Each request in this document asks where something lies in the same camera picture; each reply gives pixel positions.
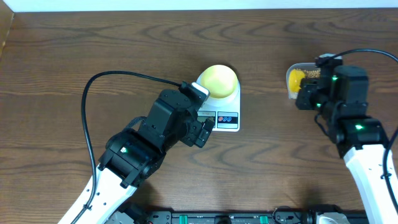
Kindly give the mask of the yellow measuring scoop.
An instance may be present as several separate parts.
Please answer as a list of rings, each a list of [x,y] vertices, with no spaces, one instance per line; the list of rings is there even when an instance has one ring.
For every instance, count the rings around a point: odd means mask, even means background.
[[[289,73],[288,89],[291,93],[298,93],[300,91],[300,84],[303,78],[305,78],[305,74],[302,70],[293,69]]]

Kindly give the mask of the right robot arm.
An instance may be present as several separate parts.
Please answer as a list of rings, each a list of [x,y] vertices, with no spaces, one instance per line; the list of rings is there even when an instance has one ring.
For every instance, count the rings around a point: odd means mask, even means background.
[[[297,108],[315,110],[326,121],[325,134],[353,176],[369,222],[397,223],[391,199],[397,174],[381,122],[366,114],[366,71],[347,65],[320,71],[319,78],[301,79]]]

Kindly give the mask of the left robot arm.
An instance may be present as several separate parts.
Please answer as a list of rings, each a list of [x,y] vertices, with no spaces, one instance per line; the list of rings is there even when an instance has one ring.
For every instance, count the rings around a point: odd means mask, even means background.
[[[177,142],[203,147],[214,126],[198,110],[209,91],[193,87],[164,90],[138,130],[124,128],[106,144],[96,174],[60,223],[105,223],[157,169]]]

